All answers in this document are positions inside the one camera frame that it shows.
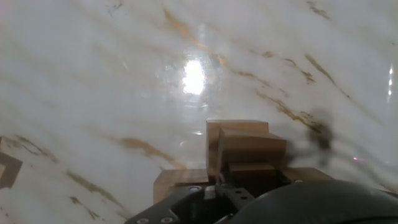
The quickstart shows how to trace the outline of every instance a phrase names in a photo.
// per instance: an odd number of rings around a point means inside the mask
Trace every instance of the wooden cube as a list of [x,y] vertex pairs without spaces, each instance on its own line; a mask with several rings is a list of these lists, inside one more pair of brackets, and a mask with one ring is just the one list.
[[221,129],[216,173],[229,163],[268,163],[282,167],[287,142],[271,133]]
[[208,119],[206,121],[206,128],[207,128],[206,169],[210,181],[212,181],[216,175],[218,140],[221,128],[268,133],[267,122],[252,121],[252,120]]

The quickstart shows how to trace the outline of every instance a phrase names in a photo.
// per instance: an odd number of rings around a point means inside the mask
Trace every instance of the stacked wooden blocks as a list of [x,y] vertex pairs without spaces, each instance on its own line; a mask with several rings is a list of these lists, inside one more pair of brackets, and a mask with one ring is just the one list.
[[164,170],[154,184],[154,203],[179,185],[220,182],[225,169],[232,173],[235,187],[255,197],[277,187],[277,171],[291,180],[332,179],[314,168],[284,167],[287,141],[271,134],[267,122],[208,119],[206,127],[206,169]]

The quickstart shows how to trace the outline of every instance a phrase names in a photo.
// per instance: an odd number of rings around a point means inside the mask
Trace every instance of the metal screw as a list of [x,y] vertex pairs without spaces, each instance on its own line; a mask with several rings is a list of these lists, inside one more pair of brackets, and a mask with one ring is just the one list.
[[161,223],[170,223],[173,221],[172,217],[165,217],[160,220]]
[[137,224],[145,224],[145,223],[149,223],[149,219],[147,218],[141,218],[137,221]]
[[199,187],[199,186],[193,186],[193,187],[189,188],[189,190],[191,190],[191,191],[196,191],[196,190],[200,190],[200,189],[201,189],[201,187]]

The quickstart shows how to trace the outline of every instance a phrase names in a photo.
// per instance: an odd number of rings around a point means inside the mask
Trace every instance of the white marble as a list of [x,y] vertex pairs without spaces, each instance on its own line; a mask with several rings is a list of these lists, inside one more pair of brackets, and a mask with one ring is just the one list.
[[[122,223],[151,205],[161,169],[205,167],[207,118],[268,121],[292,154],[314,152],[292,166],[398,190],[397,10],[0,0],[1,150],[24,161],[0,221]],[[312,121],[333,131],[325,167]]]

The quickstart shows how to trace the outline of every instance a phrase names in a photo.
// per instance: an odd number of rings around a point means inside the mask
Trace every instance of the small wooden piece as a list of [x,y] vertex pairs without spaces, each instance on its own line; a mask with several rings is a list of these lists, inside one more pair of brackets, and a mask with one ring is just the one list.
[[14,185],[21,167],[22,161],[0,152],[0,189],[11,188]]
[[231,171],[234,179],[246,179],[252,177],[275,177],[276,170],[268,162],[253,163],[229,163],[229,171]]
[[216,173],[220,173],[226,162],[266,162],[280,169],[286,144],[285,139],[270,133],[221,129]]
[[208,119],[206,121],[206,128],[207,128],[206,168],[209,180],[213,180],[216,176],[218,142],[219,142],[219,133],[221,128],[268,133],[267,122],[251,121],[251,120]]

